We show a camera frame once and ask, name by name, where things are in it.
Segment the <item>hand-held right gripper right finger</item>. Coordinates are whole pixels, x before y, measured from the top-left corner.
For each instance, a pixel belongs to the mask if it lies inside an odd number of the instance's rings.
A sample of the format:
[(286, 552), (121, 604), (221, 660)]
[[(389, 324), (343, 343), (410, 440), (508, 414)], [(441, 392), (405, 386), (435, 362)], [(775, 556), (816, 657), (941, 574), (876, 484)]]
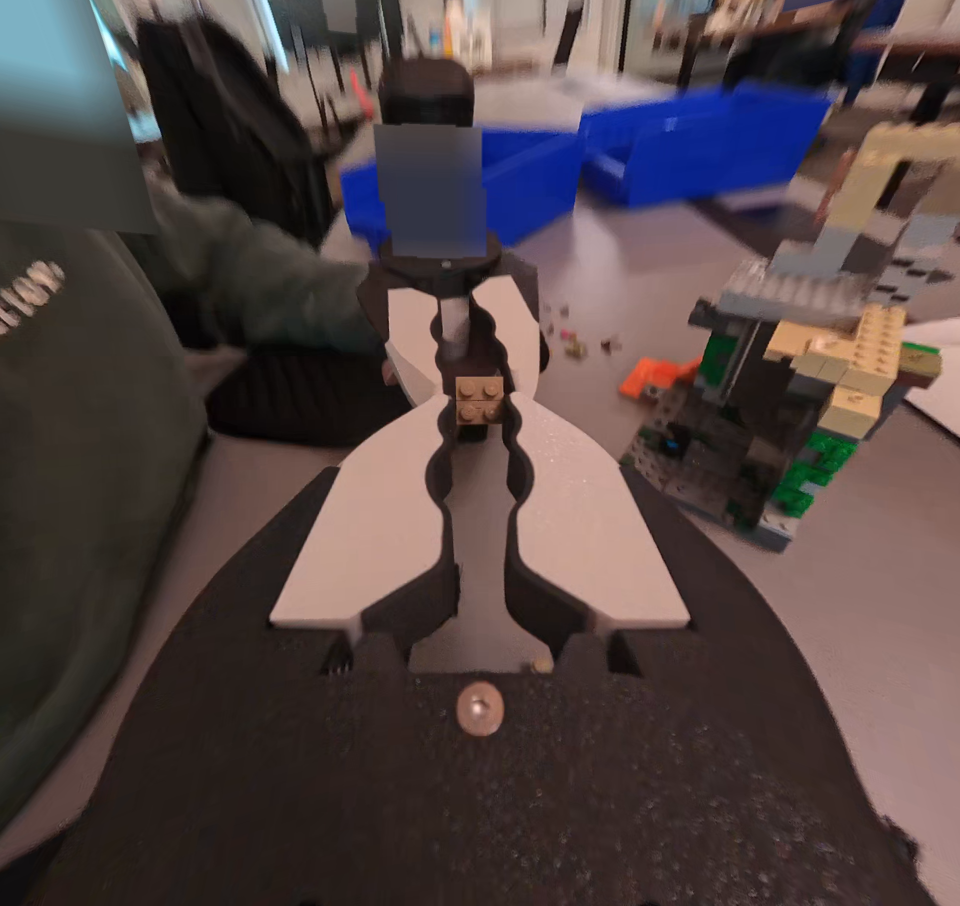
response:
[(621, 631), (688, 627), (688, 607), (618, 462), (530, 396), (512, 393), (505, 406), (510, 616), (554, 659), (575, 635), (607, 645)]

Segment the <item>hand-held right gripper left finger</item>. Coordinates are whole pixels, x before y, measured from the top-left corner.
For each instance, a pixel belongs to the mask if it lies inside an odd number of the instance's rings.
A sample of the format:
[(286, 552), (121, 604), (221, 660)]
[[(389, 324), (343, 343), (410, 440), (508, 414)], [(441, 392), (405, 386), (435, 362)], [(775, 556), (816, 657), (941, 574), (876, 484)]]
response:
[(313, 527), (270, 612), (277, 628), (390, 635), (409, 652), (460, 601), (447, 497), (454, 405), (435, 396), (334, 469)]

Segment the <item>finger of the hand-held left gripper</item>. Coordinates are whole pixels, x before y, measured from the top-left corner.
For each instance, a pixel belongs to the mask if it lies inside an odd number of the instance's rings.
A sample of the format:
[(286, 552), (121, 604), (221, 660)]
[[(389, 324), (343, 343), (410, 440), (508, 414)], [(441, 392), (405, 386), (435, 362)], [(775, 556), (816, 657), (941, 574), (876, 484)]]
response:
[(480, 310), (489, 317), (501, 371), (510, 390), (537, 395), (541, 376), (541, 328), (513, 279), (487, 279), (480, 286)]
[(387, 358), (413, 406), (436, 397), (450, 397), (437, 360), (440, 346), (433, 333), (433, 325), (441, 316), (441, 302), (414, 288), (391, 288), (387, 293)]

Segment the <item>tan and grey brick column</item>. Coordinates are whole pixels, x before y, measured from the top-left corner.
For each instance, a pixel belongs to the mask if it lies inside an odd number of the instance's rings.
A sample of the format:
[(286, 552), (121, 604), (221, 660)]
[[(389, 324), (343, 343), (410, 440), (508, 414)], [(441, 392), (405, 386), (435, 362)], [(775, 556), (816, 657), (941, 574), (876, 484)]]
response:
[(501, 421), (505, 400), (500, 376), (458, 376), (454, 381), (456, 423), (460, 427)]

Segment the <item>person's left forearm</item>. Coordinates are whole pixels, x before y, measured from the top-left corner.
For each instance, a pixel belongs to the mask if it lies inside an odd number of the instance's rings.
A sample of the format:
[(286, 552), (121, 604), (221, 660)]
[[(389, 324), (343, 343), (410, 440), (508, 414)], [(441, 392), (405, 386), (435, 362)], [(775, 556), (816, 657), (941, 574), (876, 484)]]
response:
[(162, 302), (192, 301), (217, 343), (378, 352), (357, 295), (366, 264), (326, 258), (226, 200), (181, 195), (164, 179), (147, 186), (157, 233), (128, 248)]

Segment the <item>grey desk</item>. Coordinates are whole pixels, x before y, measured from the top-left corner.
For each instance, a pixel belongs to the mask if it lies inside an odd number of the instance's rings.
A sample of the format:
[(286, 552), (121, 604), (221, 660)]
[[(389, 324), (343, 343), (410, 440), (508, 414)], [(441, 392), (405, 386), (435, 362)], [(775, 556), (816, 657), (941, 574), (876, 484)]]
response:
[[(731, 208), (813, 208), (821, 188), (743, 193), (719, 208), (606, 207), (582, 192), (574, 212), (524, 241), (542, 297), (569, 307), (588, 356), (554, 356), (537, 399), (620, 454), (642, 409), (618, 395), (643, 355), (700, 353), (687, 325), (767, 238)], [(2, 865), (75, 820), (90, 798), (136, 688), (161, 642), (235, 552), (345, 452), (217, 436), (126, 672), (90, 728), (2, 834)], [(697, 524), (738, 565), (790, 631), (829, 701), (878, 811), (920, 844), (938, 904), (958, 904), (958, 444), (910, 408), (892, 415), (810, 509), (783, 553)]]

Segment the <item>scatter of tiny toy pieces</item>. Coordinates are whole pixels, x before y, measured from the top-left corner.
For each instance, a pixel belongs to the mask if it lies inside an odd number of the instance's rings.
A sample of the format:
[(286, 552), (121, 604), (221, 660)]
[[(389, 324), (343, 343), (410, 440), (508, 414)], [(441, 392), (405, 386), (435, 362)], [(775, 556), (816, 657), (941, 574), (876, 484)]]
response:
[(540, 330), (550, 355), (557, 349), (571, 360), (584, 360), (592, 352), (612, 356), (622, 351), (623, 341), (617, 334), (589, 338), (579, 331), (571, 319), (570, 306), (553, 306), (544, 303), (540, 307)]

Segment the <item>blue plastic bin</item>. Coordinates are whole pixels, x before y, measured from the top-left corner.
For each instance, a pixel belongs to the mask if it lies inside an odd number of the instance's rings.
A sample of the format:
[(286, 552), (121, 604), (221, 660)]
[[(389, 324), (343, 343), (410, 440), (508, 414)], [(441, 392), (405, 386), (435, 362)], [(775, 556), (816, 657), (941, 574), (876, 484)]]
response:
[[(503, 247), (517, 246), (572, 211), (583, 161), (584, 142), (575, 132), (482, 129), (486, 225)], [(343, 169), (340, 182), (351, 233), (378, 251), (390, 231), (376, 160)]]
[(778, 187), (833, 105), (824, 93), (743, 82), (584, 112), (582, 182), (630, 209)]

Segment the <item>black mesh wrist cushion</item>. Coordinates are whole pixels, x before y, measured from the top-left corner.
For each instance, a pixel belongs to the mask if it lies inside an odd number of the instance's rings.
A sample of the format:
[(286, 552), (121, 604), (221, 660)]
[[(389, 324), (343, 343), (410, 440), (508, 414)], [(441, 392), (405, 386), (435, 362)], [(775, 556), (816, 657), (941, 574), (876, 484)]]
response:
[(227, 436), (322, 449), (350, 449), (412, 409), (387, 384), (382, 350), (265, 347), (206, 397), (208, 424)]

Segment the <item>chair with black jacket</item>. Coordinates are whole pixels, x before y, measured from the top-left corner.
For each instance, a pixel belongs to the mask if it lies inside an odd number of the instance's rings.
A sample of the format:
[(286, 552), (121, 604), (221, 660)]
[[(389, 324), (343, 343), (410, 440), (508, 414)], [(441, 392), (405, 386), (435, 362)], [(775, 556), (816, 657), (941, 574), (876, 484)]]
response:
[(334, 216), (324, 163), (247, 47), (203, 15), (140, 20), (136, 46), (179, 192), (320, 247)]

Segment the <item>toy brick building model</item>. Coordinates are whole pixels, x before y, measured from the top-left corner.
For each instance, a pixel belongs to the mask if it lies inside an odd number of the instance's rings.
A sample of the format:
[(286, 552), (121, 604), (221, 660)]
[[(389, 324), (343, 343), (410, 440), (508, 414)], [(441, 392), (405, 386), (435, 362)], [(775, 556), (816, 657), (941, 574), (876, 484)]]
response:
[(648, 414), (620, 465), (675, 504), (783, 552), (816, 495), (914, 390), (940, 350), (908, 305), (947, 279), (958, 237), (958, 123), (882, 122), (849, 152), (808, 241), (739, 265), (688, 323), (681, 367), (642, 360), (621, 386)]

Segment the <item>dark green sweatshirt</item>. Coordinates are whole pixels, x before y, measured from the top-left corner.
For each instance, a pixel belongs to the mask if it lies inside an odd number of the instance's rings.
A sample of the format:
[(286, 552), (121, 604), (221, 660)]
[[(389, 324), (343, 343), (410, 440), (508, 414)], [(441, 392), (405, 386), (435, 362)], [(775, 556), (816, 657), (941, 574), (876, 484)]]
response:
[(122, 670), (189, 500), (207, 417), (113, 234), (2, 224), (1, 820)]

